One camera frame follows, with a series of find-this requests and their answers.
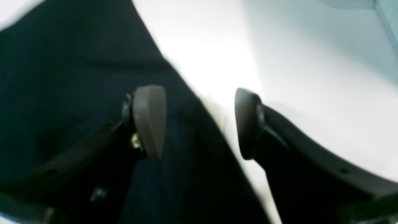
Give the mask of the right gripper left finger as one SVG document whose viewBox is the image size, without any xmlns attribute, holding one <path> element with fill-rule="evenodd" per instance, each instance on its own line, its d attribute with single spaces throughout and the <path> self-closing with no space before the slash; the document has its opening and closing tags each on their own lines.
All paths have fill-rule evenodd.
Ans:
<svg viewBox="0 0 398 224">
<path fill-rule="evenodd" d="M 39 167 L 1 184 L 2 224 L 114 224 L 133 169 L 162 156 L 166 93 L 138 87 L 121 115 Z"/>
</svg>

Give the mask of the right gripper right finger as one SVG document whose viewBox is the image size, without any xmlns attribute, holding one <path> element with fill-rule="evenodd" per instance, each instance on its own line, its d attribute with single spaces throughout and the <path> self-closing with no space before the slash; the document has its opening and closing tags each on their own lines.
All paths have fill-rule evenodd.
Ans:
<svg viewBox="0 0 398 224">
<path fill-rule="evenodd" d="M 284 224 L 396 224 L 397 182 L 329 152 L 252 91 L 238 88 L 240 153 L 266 172 Z"/>
</svg>

